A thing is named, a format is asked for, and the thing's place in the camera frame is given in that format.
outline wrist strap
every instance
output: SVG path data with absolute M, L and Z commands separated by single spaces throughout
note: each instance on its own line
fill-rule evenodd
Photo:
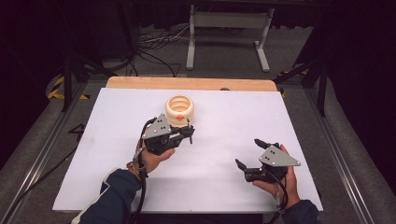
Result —
M 134 168 L 134 164 L 130 161 L 128 163 L 126 163 L 126 168 L 132 173 L 134 174 L 137 179 L 139 179 L 139 181 L 142 181 L 142 179 L 139 176 L 139 173 L 136 171 L 136 169 Z
M 134 154 L 134 158 L 132 159 L 131 163 L 134 165 L 134 167 L 137 167 L 137 170 L 140 172 L 142 170 L 144 170 L 146 168 L 146 164 L 141 162 L 141 164 L 143 164 L 142 166 L 140 166 L 139 164 L 139 156 L 142 153 L 142 151 L 146 149 L 145 147 L 141 147 L 139 148 L 136 153 Z

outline person's left hand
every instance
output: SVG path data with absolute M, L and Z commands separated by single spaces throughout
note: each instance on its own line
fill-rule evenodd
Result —
M 139 149 L 139 143 L 137 142 L 136 151 Z M 157 156 L 153 153 L 150 153 L 146 150 L 142 151 L 142 159 L 143 163 L 146 164 L 146 172 L 150 173 L 153 171 L 162 161 L 168 160 L 175 153 L 174 148 L 169 148 L 163 154 Z

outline metal rail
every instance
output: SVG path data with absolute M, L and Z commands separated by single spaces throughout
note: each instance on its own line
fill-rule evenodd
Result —
M 317 98 L 314 91 L 312 89 L 304 89 L 304 91 L 312 109 L 315 111 L 315 115 L 318 119 L 319 125 L 321 126 L 330 144 L 332 159 L 334 160 L 338 173 L 343 180 L 346 192 L 349 195 L 350 201 L 352 201 L 352 205 L 355 208 L 356 214 L 358 215 L 360 222 L 366 224 L 374 223 L 373 218 L 361 196 L 361 192 L 359 191 L 355 179 L 352 173 L 350 173 L 347 163 L 344 160 L 340 147 L 338 146 L 334 135 L 332 134 L 329 123 L 326 118 L 323 118 L 320 115 L 320 112 L 318 111 Z
M 73 108 L 76 105 L 76 102 L 78 101 L 78 97 L 83 93 L 85 86 L 86 86 L 85 83 L 77 83 L 76 84 L 76 89 L 74 90 L 73 101 L 71 102 L 71 105 L 68 107 L 68 109 L 66 111 L 61 113 L 61 115 L 57 119 L 55 126 L 53 127 L 52 131 L 50 132 L 46 143 L 42 147 L 37 158 L 35 159 L 35 163 L 33 164 L 32 168 L 27 173 L 26 177 L 23 180 L 23 183 L 21 184 L 21 187 L 20 187 L 18 193 L 15 195 L 14 200 L 12 201 L 12 203 L 9 206 L 8 210 L 6 211 L 4 217 L 2 218 L 2 221 L 1 221 L 2 224 L 11 224 L 16 221 L 16 219 L 19 216 L 23 206 L 25 205 L 30 193 L 27 193 L 24 196 L 24 198 L 19 202 L 19 204 L 13 211 L 11 211 L 12 206 L 14 205 L 14 203 L 17 202 L 17 200 L 22 196 L 22 194 L 26 190 L 28 190 L 40 177 L 47 161 L 50 158 L 50 155 L 52 154 L 53 149 L 55 148 L 55 145 L 59 138 L 59 134 L 60 134 L 62 128 L 64 127 L 64 124 L 66 123 L 67 119 L 69 118 L 71 112 L 73 111 Z

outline person's right hand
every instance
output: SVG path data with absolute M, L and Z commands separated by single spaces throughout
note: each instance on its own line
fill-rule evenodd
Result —
M 283 145 L 280 145 L 280 150 L 284 151 L 285 153 L 288 153 L 286 148 Z M 289 196 L 289 201 L 288 204 L 286 205 L 286 208 L 289 208 L 296 204 L 297 202 L 300 201 L 300 197 L 297 192 L 297 178 L 294 173 L 294 169 L 292 166 L 288 167 L 288 173 L 286 174 L 285 178 L 282 180 L 282 184 L 285 185 L 285 179 L 286 179 L 286 192 L 288 193 Z M 276 199 L 276 193 L 279 192 L 279 197 L 280 199 L 283 198 L 284 192 L 283 189 L 277 184 L 270 184 L 267 182 L 263 182 L 260 180 L 255 180 L 253 181 L 253 185 L 267 191 L 270 193 L 275 199 Z

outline hand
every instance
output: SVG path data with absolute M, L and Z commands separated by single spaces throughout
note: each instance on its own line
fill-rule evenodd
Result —
M 288 151 L 283 145 L 280 145 L 280 150 L 286 152 L 289 155 Z M 297 192 L 297 178 L 292 166 L 288 167 L 288 173 L 286 174 L 285 178 L 282 180 L 283 185 L 285 185 L 285 179 L 286 179 L 286 192 L 289 195 L 289 201 L 285 208 L 289 208 L 300 201 L 300 197 Z M 283 189 L 277 183 L 270 184 L 260 180 L 255 180 L 253 181 L 253 185 L 267 191 L 275 199 L 277 192 L 279 192 L 279 197 L 281 199 L 283 198 L 284 195 Z
M 136 150 L 139 149 L 139 143 L 137 142 Z M 173 154 L 175 153 L 174 148 L 170 148 L 166 150 L 163 154 L 160 156 L 157 156 L 153 153 L 150 153 L 146 150 L 142 151 L 142 160 L 143 163 L 146 164 L 146 172 L 150 173 L 153 171 L 157 166 L 160 164 L 162 161 L 168 160 Z

